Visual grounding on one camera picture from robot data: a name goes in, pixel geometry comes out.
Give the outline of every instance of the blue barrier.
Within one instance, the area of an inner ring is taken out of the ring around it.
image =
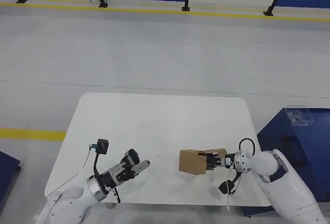
[[[330,0],[278,0],[276,6],[330,8]]]

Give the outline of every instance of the white cable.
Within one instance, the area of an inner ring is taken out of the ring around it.
[[[230,177],[231,171],[233,170],[233,165],[234,165],[234,163],[236,162],[236,160],[238,159],[239,152],[238,152],[236,158],[233,160],[232,164],[230,165],[230,170],[229,170],[229,172],[227,173],[227,178],[226,178],[226,186],[227,186],[227,211],[228,211],[228,213],[230,213],[230,215],[231,215],[231,212],[230,212],[230,206],[228,205],[228,203],[229,203],[229,199],[230,199],[230,190],[229,190],[229,188],[228,188],[228,182],[227,182],[227,181],[228,181],[228,178]]]
[[[48,198],[51,194],[53,194],[54,192],[56,192],[59,188],[63,187],[66,183],[70,182],[71,180],[73,180],[73,178],[75,178],[84,168],[84,166],[86,165],[87,163],[87,160],[88,160],[88,157],[89,157],[89,153],[91,153],[91,151],[89,150],[88,151],[88,155],[87,155],[87,158],[82,166],[82,168],[77,172],[77,174],[75,174],[74,176],[72,176],[72,178],[70,178],[69,180],[67,180],[67,182],[65,182],[64,184],[62,184],[61,186],[57,187],[54,191],[52,191],[49,195],[46,196],[46,198]]]

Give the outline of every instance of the cable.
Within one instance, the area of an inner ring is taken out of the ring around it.
[[[238,156],[239,156],[239,154],[237,154],[237,156],[236,156],[236,158],[233,160],[233,162],[232,162],[232,164],[230,165],[230,170],[229,170],[229,172],[227,173],[227,177],[226,177],[226,186],[227,186],[227,211],[228,211],[228,213],[230,213],[230,215],[231,215],[231,212],[230,212],[230,206],[228,205],[228,203],[229,203],[229,199],[230,199],[230,190],[229,190],[229,188],[228,188],[228,178],[229,178],[229,176],[230,176],[230,173],[231,173],[231,171],[233,170],[233,165],[234,165],[234,163],[235,163],[235,161],[238,159]]]
[[[245,141],[245,140],[249,140],[249,141],[252,143],[252,146],[253,146],[252,156],[254,156],[254,153],[256,152],[256,146],[254,145],[253,140],[250,139],[250,138],[243,138],[243,139],[239,142],[239,144],[238,144],[238,150],[239,150],[239,151],[242,150],[242,149],[241,149],[241,144],[242,144],[242,142]]]
[[[52,195],[54,192],[56,192],[59,188],[63,187],[66,183],[70,182],[71,180],[73,180],[73,178],[75,178],[84,168],[84,166],[86,165],[87,163],[87,160],[88,160],[88,157],[89,157],[89,154],[91,153],[91,148],[89,148],[89,151],[88,151],[88,155],[87,155],[87,158],[82,166],[82,168],[79,170],[79,172],[77,174],[75,174],[74,176],[72,176],[72,178],[70,178],[69,180],[67,180],[67,182],[65,182],[64,184],[62,184],[61,186],[57,187],[54,191],[52,191],[50,194],[48,194],[46,196],[46,198],[48,198],[50,195]]]
[[[96,158],[95,158],[95,160],[94,160],[94,165],[93,165],[94,176],[95,176],[96,178],[99,176],[99,172],[98,172],[98,170],[97,170],[98,157],[99,157],[99,153],[97,153]]]
[[[250,141],[251,143],[252,143],[252,146],[253,146],[253,152],[252,152],[252,156],[254,155],[254,153],[256,152],[256,146],[254,145],[254,141],[252,140],[252,139],[250,139],[250,138],[243,138],[239,143],[238,143],[238,150],[239,151],[241,151],[242,149],[241,149],[241,145],[242,145],[242,142],[244,142],[245,140],[248,140],[248,141]],[[228,205],[228,203],[229,203],[229,198],[230,198],[230,190],[229,190],[229,188],[228,188],[228,178],[229,178],[229,175],[230,175],[230,173],[231,173],[231,171],[233,170],[233,165],[234,165],[234,163],[236,162],[236,160],[238,159],[238,156],[239,156],[239,153],[237,154],[237,156],[236,156],[236,158],[233,160],[233,162],[232,162],[232,164],[231,164],[231,166],[230,166],[230,170],[229,170],[229,172],[228,172],[228,174],[227,174],[227,178],[226,178],[226,186],[227,186],[227,211],[228,211],[228,213],[231,215],[231,211],[230,211],[230,206]],[[241,173],[239,173],[239,172],[237,172],[236,173],[236,177],[233,179],[233,182],[235,183],[237,180],[238,180],[238,184],[237,184],[237,186],[236,186],[236,188],[232,191],[232,194],[231,195],[233,195],[235,192],[236,192],[236,190],[237,190],[237,188],[238,188],[238,186],[239,186],[239,183],[241,182],[241,177],[242,177],[242,175],[241,175]]]

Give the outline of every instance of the blue container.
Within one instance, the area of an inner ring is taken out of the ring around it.
[[[330,109],[308,111],[314,122],[293,126],[293,116],[283,108],[257,138],[262,151],[278,149],[286,156],[317,202],[330,202]],[[267,211],[268,208],[243,209],[245,216]]]

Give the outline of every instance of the yellow stripe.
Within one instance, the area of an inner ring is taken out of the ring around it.
[[[16,4],[16,3],[0,3],[0,6],[27,7],[27,8],[51,8],[51,9],[55,9],[55,10],[89,10],[89,11],[133,12],[133,13],[161,13],[161,14],[194,15],[194,16],[248,18],[248,19],[256,19],[256,20],[330,22],[330,18],[241,15],[241,14],[219,13],[219,12],[194,12],[194,11],[182,12],[180,10],[171,11],[171,10],[147,10],[147,9],[134,9],[134,8],[99,8],[99,7],[89,7],[89,6],[51,6],[51,5],[42,5],[42,4]]]
[[[0,138],[63,141],[66,132],[0,128]]]

